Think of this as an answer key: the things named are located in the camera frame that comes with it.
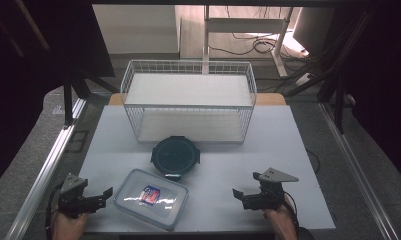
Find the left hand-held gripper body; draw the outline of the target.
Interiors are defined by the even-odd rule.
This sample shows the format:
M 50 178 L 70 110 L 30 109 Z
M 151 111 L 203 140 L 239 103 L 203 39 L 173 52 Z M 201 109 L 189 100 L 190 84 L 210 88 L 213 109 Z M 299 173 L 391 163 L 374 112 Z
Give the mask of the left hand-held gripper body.
M 106 201 L 100 199 L 101 195 L 84 197 L 83 178 L 68 174 L 60 189 L 58 211 L 71 218 L 78 218 L 83 213 L 95 213 L 106 207 Z

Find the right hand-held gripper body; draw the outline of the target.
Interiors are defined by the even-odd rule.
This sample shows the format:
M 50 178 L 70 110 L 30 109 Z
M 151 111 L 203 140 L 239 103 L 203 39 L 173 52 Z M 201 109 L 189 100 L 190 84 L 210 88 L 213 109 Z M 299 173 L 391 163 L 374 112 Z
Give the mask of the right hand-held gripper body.
M 244 209 L 277 210 L 285 203 L 285 191 L 282 187 L 283 182 L 298 182 L 299 179 L 290 174 L 281 172 L 272 167 L 261 173 L 259 184 L 260 192 L 253 195 L 244 195 L 242 202 Z

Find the clear rectangular food container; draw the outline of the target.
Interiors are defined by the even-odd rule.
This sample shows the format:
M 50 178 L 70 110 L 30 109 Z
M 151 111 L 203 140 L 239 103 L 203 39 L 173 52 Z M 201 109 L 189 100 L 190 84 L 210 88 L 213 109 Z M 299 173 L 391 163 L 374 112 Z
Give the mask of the clear rectangular food container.
M 133 169 L 114 197 L 117 209 L 164 230 L 173 230 L 189 190 L 174 181 Z

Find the dark round food container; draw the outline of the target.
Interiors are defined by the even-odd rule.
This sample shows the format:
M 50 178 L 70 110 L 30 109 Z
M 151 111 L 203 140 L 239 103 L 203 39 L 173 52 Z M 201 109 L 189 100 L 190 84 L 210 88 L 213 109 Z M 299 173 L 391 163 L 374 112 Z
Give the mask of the dark round food container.
M 200 163 L 200 150 L 184 136 L 170 136 L 153 148 L 151 162 L 166 179 L 178 182 Z

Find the white wire shelf rack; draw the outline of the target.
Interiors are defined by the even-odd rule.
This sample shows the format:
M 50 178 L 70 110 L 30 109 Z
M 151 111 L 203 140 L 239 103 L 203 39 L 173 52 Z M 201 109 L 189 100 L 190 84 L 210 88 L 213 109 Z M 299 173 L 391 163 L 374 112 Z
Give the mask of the white wire shelf rack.
M 242 143 L 257 98 L 248 62 L 132 60 L 120 86 L 135 137 Z

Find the person's right hand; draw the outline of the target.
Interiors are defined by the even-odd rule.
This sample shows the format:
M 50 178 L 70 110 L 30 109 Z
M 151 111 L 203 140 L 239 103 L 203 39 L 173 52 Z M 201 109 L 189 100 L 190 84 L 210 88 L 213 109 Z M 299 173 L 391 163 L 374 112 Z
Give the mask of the person's right hand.
M 264 209 L 263 215 L 275 232 L 284 231 L 291 225 L 290 212 L 285 206 L 280 206 L 277 210 Z

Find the person's left hand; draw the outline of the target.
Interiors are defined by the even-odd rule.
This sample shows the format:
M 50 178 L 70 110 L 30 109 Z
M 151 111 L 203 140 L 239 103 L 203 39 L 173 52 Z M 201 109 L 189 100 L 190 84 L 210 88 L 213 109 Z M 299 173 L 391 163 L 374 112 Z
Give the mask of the person's left hand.
M 87 221 L 87 213 L 83 213 L 78 218 L 74 219 L 57 212 L 53 219 L 52 239 L 80 240 L 84 234 Z

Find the black tripod stand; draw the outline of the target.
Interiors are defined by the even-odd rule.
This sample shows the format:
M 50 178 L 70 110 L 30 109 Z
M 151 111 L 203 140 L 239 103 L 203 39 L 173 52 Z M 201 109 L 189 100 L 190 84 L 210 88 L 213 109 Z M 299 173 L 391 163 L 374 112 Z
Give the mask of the black tripod stand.
M 86 79 L 97 84 L 98 86 L 104 88 L 111 93 L 117 93 L 118 89 L 103 80 L 99 76 L 94 75 L 92 72 L 86 69 L 74 70 L 65 77 L 63 82 L 64 90 L 64 107 L 65 107 L 65 122 L 64 127 L 68 128 L 71 126 L 75 120 L 73 116 L 73 105 L 72 105 L 72 92 L 82 99 L 86 100 L 91 95 L 91 90 L 89 89 Z
M 370 12 L 364 11 L 349 23 L 349 25 L 346 27 L 346 40 L 344 41 L 342 48 L 338 51 L 334 62 L 327 70 L 323 71 L 308 82 L 284 93 L 285 97 L 292 97 L 322 82 L 323 85 L 316 98 L 319 102 L 326 103 L 332 96 L 335 96 L 333 124 L 340 134 L 344 133 L 342 121 L 345 87 L 342 71 L 345 68 L 348 57 L 351 55 L 353 48 L 362 35 L 362 32 L 366 28 L 371 17 L 372 14 Z

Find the dark curtain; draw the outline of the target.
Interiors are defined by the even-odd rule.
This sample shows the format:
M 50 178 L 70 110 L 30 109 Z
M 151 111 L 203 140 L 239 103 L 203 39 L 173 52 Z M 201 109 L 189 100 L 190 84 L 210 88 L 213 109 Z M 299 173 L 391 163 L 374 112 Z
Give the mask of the dark curtain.
M 353 115 L 401 174 L 401 0 L 373 6 L 343 75 Z
M 47 93 L 113 75 L 93 0 L 0 0 L 0 178 Z

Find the white cabinet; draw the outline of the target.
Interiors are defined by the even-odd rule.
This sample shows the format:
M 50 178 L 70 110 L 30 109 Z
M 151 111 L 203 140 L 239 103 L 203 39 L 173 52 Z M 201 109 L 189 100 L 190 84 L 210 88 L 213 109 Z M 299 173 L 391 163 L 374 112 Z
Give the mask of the white cabinet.
M 176 6 L 94 4 L 93 10 L 109 54 L 179 52 Z

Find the aluminium rail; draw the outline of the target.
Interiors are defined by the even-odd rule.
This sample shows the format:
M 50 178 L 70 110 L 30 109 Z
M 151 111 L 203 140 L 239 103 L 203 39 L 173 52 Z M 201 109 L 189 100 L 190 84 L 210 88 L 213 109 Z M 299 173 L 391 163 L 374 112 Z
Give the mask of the aluminium rail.
M 58 166 L 59 160 L 64 152 L 66 144 L 69 142 L 74 132 L 76 122 L 83 112 L 87 101 L 78 98 L 75 104 L 71 105 L 71 121 L 68 126 L 64 126 L 59 132 L 41 170 L 38 173 L 25 201 L 23 202 L 17 216 L 12 223 L 4 240 L 22 240 L 35 212 L 44 196 L 50 179 Z
M 327 103 L 319 103 L 318 106 L 343 155 L 343 158 L 350 169 L 350 172 L 364 198 L 364 201 L 370 210 L 374 221 L 376 222 L 382 237 L 384 240 L 400 240 L 391 219 L 389 218 L 383 204 L 370 185 L 370 182 L 363 172 L 362 167 L 360 166 L 346 136 L 338 130 L 334 122 L 335 115 L 332 113 L 330 105 Z

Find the white metal frame stand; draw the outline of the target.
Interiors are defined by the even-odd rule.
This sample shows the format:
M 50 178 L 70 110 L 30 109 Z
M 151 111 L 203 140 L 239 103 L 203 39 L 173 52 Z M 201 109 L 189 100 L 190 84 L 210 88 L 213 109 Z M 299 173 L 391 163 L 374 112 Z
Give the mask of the white metal frame stand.
M 204 6 L 203 61 L 209 60 L 210 33 L 272 33 L 277 35 L 276 45 L 271 50 L 274 64 L 281 78 L 288 76 L 281 58 L 281 49 L 294 10 L 293 7 L 290 7 L 285 17 L 280 19 L 211 18 L 209 8 L 209 5 Z

